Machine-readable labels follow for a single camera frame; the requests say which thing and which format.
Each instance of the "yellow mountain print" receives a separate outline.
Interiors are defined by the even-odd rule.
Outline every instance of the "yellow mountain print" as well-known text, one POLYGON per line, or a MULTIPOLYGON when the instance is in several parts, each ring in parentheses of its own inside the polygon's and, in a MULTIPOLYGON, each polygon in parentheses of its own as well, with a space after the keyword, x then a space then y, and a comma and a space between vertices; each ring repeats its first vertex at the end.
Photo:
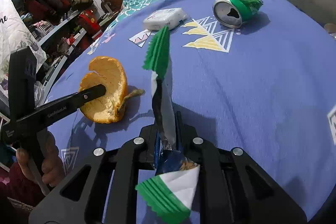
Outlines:
POLYGON ((205 37, 198 38, 193 42, 183 45, 183 47, 205 48, 213 51, 226 52, 226 50, 221 46, 221 44, 194 19, 192 22, 188 22, 182 27, 195 27, 193 29, 188 30, 187 32, 184 32, 183 34, 206 35, 205 37))

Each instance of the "human hand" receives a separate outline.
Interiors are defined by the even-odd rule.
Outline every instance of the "human hand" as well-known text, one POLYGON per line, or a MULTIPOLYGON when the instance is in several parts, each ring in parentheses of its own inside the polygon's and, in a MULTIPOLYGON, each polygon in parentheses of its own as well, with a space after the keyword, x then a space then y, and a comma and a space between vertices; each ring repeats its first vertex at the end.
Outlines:
MULTIPOLYGON (((46 185, 49 184, 51 187, 55 187, 64 178, 64 171, 63 163, 58 156, 59 150, 55 145, 55 138, 50 132, 45 146, 47 155, 42 163, 42 172, 44 173, 42 180, 46 185)), ((24 176, 36 182, 28 167, 29 153, 23 148, 19 148, 16 151, 16 158, 24 176)))

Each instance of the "can opening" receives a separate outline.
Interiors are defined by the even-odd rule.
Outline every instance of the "can opening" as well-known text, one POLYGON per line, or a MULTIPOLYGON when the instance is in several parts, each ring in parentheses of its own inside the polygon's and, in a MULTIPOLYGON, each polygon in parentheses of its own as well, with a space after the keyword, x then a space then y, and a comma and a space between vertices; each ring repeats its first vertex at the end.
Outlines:
POLYGON ((238 12, 237 12, 235 9, 233 9, 233 8, 231 8, 231 10, 230 10, 230 12, 227 14, 227 16, 229 16, 229 17, 239 18, 239 14, 238 14, 238 12))

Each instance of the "blue tablecloth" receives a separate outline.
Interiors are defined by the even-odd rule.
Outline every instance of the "blue tablecloth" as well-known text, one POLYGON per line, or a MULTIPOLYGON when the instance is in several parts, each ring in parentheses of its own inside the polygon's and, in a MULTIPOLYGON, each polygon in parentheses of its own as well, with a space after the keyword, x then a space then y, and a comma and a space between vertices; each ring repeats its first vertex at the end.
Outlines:
MULTIPOLYGON (((107 29, 65 71, 48 100, 76 92, 89 61, 99 55, 117 58, 129 89, 146 94, 131 99, 120 122, 94 123, 78 110, 50 126, 66 169, 96 147, 120 147, 154 122, 151 73, 142 69, 152 34, 147 40, 148 33, 129 39, 143 31, 142 21, 153 11, 181 7, 189 15, 185 23, 197 21, 210 39, 206 48, 197 49, 193 42, 203 35, 185 33, 194 27, 171 31, 174 110, 219 148, 246 150, 310 219, 336 181, 336 149, 327 119, 336 104, 336 43, 286 0, 263 2, 259 13, 235 30, 216 21, 214 0, 159 0, 107 29), (221 50, 209 49, 214 39, 221 50)), ((153 174, 141 171, 139 181, 153 174)), ((138 197, 137 223, 157 221, 138 197)), ((190 221, 199 223, 197 202, 190 221)))

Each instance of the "white tote bag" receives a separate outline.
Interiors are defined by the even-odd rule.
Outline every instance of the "white tote bag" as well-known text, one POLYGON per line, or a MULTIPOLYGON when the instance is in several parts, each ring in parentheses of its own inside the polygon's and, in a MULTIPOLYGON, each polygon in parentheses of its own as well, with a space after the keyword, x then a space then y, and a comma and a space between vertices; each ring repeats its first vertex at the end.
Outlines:
POLYGON ((8 97, 8 68, 11 51, 29 46, 37 59, 36 71, 47 59, 22 22, 11 0, 0 0, 0 90, 8 97))

